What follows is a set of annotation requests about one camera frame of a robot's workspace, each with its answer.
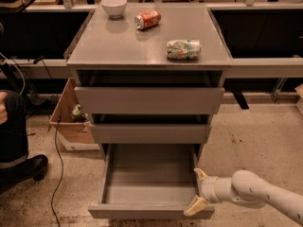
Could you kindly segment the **person hand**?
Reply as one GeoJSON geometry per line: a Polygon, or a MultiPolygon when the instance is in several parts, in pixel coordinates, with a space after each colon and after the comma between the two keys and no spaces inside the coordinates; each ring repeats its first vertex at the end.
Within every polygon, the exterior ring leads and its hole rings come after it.
{"type": "Polygon", "coordinates": [[[7,97],[8,94],[6,92],[0,93],[0,124],[3,124],[8,120],[8,113],[6,108],[7,97]]]}

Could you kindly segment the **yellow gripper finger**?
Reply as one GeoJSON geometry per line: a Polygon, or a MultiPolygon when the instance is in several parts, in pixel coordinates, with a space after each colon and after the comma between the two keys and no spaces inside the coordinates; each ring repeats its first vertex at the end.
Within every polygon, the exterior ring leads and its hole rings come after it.
{"type": "Polygon", "coordinates": [[[197,179],[200,182],[202,182],[203,180],[205,180],[208,177],[208,175],[204,171],[202,171],[200,168],[198,168],[198,167],[196,167],[194,169],[194,171],[195,171],[195,173],[197,175],[197,179]]]}
{"type": "Polygon", "coordinates": [[[197,213],[203,211],[208,206],[207,201],[199,196],[195,196],[189,206],[184,210],[185,216],[194,216],[197,213]]]}

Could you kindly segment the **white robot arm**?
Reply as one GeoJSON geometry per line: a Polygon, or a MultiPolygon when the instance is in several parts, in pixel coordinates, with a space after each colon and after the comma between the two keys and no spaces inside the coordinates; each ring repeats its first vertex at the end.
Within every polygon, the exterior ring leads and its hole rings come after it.
{"type": "Polygon", "coordinates": [[[236,205],[259,208],[271,205],[277,211],[303,225],[303,196],[266,182],[248,170],[239,170],[229,178],[207,176],[200,168],[194,169],[199,194],[185,209],[185,216],[195,216],[209,204],[231,202],[236,205]]]}

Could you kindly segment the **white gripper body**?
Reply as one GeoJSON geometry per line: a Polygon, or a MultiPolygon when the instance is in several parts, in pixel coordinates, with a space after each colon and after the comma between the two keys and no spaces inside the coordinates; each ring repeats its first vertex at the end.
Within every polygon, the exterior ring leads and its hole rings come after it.
{"type": "Polygon", "coordinates": [[[231,201],[233,189],[230,178],[205,177],[201,182],[200,195],[210,203],[231,201]]]}

